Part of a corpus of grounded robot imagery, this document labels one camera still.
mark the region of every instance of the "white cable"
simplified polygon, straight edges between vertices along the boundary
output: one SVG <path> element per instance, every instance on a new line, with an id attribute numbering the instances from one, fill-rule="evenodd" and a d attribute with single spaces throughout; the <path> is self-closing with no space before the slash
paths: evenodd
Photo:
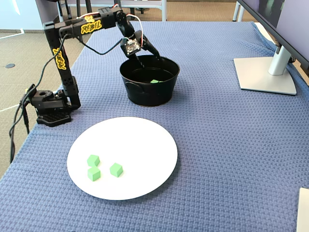
<path id="1" fill-rule="evenodd" d="M 5 109 L 3 109 L 3 110 L 0 110 L 0 112 L 3 112 L 3 111 L 6 111 L 6 110 L 9 110 L 9 109 L 15 108 L 15 107 L 17 107 L 17 106 L 19 106 L 19 104 L 17 104 L 17 105 L 13 105 L 13 106 L 10 106 L 10 107 L 5 108 Z"/>
<path id="2" fill-rule="evenodd" d="M 143 47 L 143 26 L 141 25 L 141 21 L 140 21 L 140 18 L 138 18 L 136 15 L 133 15 L 133 14 L 127 14 L 127 16 L 132 16 L 132 17 L 135 17 L 139 20 L 140 22 L 140 28 L 141 28 L 141 41 L 140 41 L 140 47 Z"/>
<path id="3" fill-rule="evenodd" d="M 4 38 L 8 38 L 8 37 L 12 37 L 12 36 L 16 36 L 16 35 L 22 35 L 22 34 L 25 34 L 24 30 L 21 28 L 20 29 L 20 33 L 18 34 L 14 34 L 14 35 L 8 35 L 8 36 L 4 36 L 4 37 L 0 37 L 0 39 L 4 39 Z"/>
<path id="4" fill-rule="evenodd" d="M 90 13 L 86 13 L 86 14 L 83 14 L 82 16 L 79 16 L 77 18 L 84 18 L 85 16 L 88 16 L 88 15 L 96 15 L 98 14 L 98 12 L 90 12 Z"/>

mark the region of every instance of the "white plate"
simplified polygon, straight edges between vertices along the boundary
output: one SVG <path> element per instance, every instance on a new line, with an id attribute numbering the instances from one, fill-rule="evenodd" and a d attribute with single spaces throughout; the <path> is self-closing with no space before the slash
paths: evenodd
<path id="1" fill-rule="evenodd" d="M 87 159 L 98 155 L 101 178 L 87 177 Z M 82 191 L 107 200 L 143 196 L 162 185 L 177 162 L 177 147 L 170 133 L 160 125 L 138 117 L 117 117 L 84 131 L 72 145 L 67 160 L 72 181 Z M 119 163 L 117 178 L 110 167 Z"/>

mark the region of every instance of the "chair leg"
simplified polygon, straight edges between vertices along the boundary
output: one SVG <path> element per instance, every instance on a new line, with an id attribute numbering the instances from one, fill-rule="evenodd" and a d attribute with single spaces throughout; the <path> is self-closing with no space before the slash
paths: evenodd
<path id="1" fill-rule="evenodd" d="M 242 17 L 243 17 L 243 13 L 245 12 L 245 8 L 243 8 L 243 6 L 240 7 L 239 10 L 239 15 L 238 15 L 238 20 L 237 22 L 241 22 L 242 21 Z"/>
<path id="2" fill-rule="evenodd" d="M 59 15 L 59 22 L 63 22 L 63 14 L 62 14 L 61 2 L 60 1 L 58 1 L 57 9 L 58 9 L 58 15 Z"/>
<path id="3" fill-rule="evenodd" d="M 161 0 L 161 1 L 162 1 L 162 22 L 166 22 L 168 17 L 167 0 Z"/>
<path id="4" fill-rule="evenodd" d="M 235 6 L 235 11 L 234 11 L 234 16 L 233 16 L 233 22 L 236 22 L 236 20 L 237 20 L 239 7 L 240 7 L 240 3 L 237 1 L 236 6 Z"/>
<path id="5" fill-rule="evenodd" d="M 91 13 L 92 12 L 92 8 L 91 8 L 90 0 L 85 0 L 85 2 L 86 2 L 87 13 Z"/>
<path id="6" fill-rule="evenodd" d="M 81 16 L 81 0 L 76 0 L 77 17 Z"/>
<path id="7" fill-rule="evenodd" d="M 66 5 L 67 14 L 68 14 L 68 19 L 72 19 L 71 10 L 70 10 L 70 8 L 68 7 L 68 2 L 67 2 L 67 0 L 64 0 L 64 3 L 65 3 L 65 5 Z"/>
<path id="8" fill-rule="evenodd" d="M 132 15 L 135 15 L 135 9 L 134 8 L 130 8 L 130 13 Z"/>

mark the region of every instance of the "table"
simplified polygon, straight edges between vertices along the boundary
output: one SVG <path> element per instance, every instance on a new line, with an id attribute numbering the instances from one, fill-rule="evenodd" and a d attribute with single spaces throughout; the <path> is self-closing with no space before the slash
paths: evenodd
<path id="1" fill-rule="evenodd" d="M 0 231 L 295 231 L 299 188 L 309 187 L 309 88 L 296 69 L 288 67 L 297 96 L 240 90 L 233 58 L 275 51 L 254 23 L 143 27 L 181 68 L 173 98 L 158 107 L 133 104 L 119 73 L 121 48 L 102 57 L 84 49 L 72 68 L 82 107 L 71 123 L 30 133 L 0 181 Z M 100 30 L 88 45 L 106 51 L 119 38 L 116 28 Z M 114 202 L 79 190 L 66 159 L 84 130 L 119 116 L 166 128 L 178 163 L 155 191 Z"/>

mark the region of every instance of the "bucket handle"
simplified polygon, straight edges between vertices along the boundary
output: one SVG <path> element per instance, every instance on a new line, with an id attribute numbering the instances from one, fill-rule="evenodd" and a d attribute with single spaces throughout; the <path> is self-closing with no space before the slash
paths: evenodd
<path id="1" fill-rule="evenodd" d="M 133 83 L 133 82 L 127 81 L 127 82 L 125 83 L 125 85 L 126 85 L 126 87 L 127 87 L 128 89 L 130 89 L 129 84 L 137 86 L 137 87 L 140 89 L 140 92 L 141 92 L 141 93 L 144 93 L 144 90 L 143 90 L 143 88 L 142 88 L 140 85 L 135 84 L 135 83 Z"/>

